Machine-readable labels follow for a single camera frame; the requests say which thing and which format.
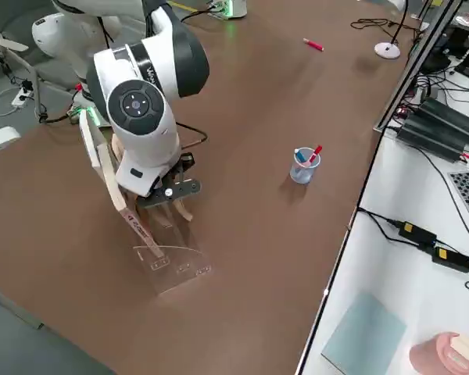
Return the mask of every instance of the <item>white lamp base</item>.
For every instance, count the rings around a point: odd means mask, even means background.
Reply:
[[[375,45],[375,53],[384,59],[398,59],[401,55],[397,45],[392,45],[387,41]]]

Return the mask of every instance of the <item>brown table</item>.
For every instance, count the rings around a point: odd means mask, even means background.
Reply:
[[[191,20],[211,74],[172,106],[210,136],[186,204],[213,272],[158,298],[76,127],[1,152],[0,292],[122,375],[293,373],[405,63],[374,54],[380,30],[349,27],[379,16],[356,0],[273,0],[244,20]],[[293,184],[293,148],[317,143],[312,184]]]

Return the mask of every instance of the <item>pink cup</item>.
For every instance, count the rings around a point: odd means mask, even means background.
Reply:
[[[465,353],[458,352],[455,347],[462,348],[463,343]],[[437,334],[431,340],[413,346],[410,361],[422,375],[469,375],[469,344],[466,346],[466,343],[467,339],[454,332]]]

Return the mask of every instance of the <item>clear plastic cup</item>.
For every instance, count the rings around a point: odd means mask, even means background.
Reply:
[[[314,149],[309,147],[301,147],[297,149],[301,152],[301,154],[303,154],[306,160],[309,160],[314,152]],[[314,171],[320,165],[320,162],[321,156],[318,155],[310,165],[306,165],[305,163],[301,163],[294,153],[294,163],[290,169],[290,177],[297,184],[308,184],[313,178]]]

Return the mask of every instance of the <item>pen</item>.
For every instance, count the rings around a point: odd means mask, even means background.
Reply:
[[[295,149],[294,153],[295,153],[295,157],[297,158],[297,160],[299,160],[301,163],[304,163],[306,161],[306,158],[304,157],[304,155],[297,148]]]
[[[311,47],[317,49],[318,51],[324,51],[325,48],[323,47],[323,45],[319,45],[318,43],[315,43],[314,41],[310,41],[309,39],[303,39],[304,40],[304,43],[306,43],[307,45],[310,45]]]
[[[323,147],[321,146],[316,147],[316,150],[314,150],[313,154],[310,157],[310,163],[312,163],[315,160],[315,158],[318,156],[322,148]]]

